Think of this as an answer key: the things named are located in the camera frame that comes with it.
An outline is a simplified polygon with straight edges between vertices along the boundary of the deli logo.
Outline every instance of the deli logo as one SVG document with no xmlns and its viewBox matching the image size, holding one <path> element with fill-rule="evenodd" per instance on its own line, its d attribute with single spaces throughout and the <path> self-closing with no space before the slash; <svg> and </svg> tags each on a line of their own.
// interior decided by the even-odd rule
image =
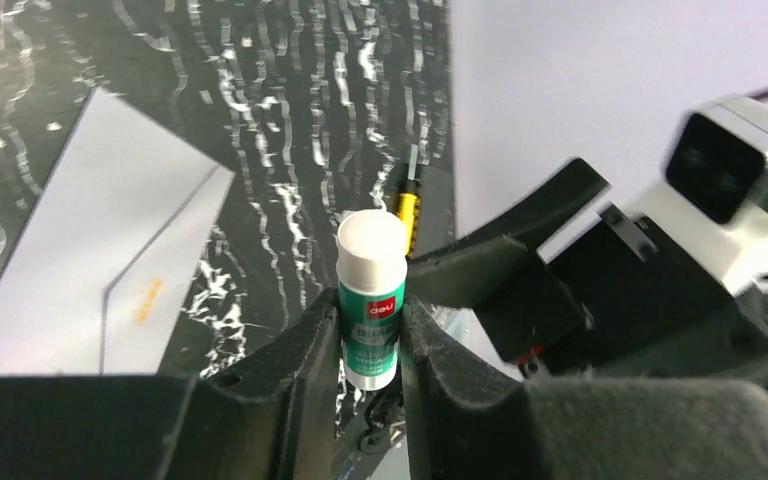
<svg viewBox="0 0 768 480">
<path fill-rule="evenodd" d="M 380 320 L 392 315 L 396 310 L 396 297 L 385 298 L 366 304 L 366 317 L 370 320 Z"/>
</svg>

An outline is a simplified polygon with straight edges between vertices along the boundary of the glue stick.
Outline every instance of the glue stick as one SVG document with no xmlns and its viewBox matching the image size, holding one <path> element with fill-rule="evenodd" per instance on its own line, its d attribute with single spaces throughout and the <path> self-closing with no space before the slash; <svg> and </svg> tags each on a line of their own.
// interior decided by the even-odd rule
<svg viewBox="0 0 768 480">
<path fill-rule="evenodd" d="M 337 229 L 340 334 L 346 379 L 379 390 L 396 375 L 405 295 L 407 229 L 384 210 L 361 210 Z"/>
</svg>

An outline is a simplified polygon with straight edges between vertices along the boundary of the bottle label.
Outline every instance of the bottle label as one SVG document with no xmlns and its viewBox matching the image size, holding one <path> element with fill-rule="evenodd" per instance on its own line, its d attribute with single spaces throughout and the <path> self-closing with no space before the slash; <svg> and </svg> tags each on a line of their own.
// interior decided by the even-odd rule
<svg viewBox="0 0 768 480">
<path fill-rule="evenodd" d="M 349 368 L 365 377 L 395 368 L 405 284 L 384 295 L 367 296 L 340 283 L 339 296 L 343 356 Z"/>
</svg>

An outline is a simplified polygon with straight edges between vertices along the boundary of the white wall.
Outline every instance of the white wall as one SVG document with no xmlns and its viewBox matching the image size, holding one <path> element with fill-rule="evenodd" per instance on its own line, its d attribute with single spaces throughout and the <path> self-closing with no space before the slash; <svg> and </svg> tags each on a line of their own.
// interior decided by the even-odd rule
<svg viewBox="0 0 768 480">
<path fill-rule="evenodd" d="M 768 0 L 450 4 L 460 235 L 572 156 L 623 206 L 660 175 L 685 110 L 768 86 Z"/>
</svg>

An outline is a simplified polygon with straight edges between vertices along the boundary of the bottle cap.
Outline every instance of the bottle cap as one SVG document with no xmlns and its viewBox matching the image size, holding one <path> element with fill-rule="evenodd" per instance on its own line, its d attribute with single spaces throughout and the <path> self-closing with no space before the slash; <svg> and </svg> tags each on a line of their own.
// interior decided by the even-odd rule
<svg viewBox="0 0 768 480">
<path fill-rule="evenodd" d="M 363 292 L 397 288 L 405 279 L 408 232 L 386 210 L 361 210 L 337 228 L 337 275 L 347 287 Z"/>
</svg>

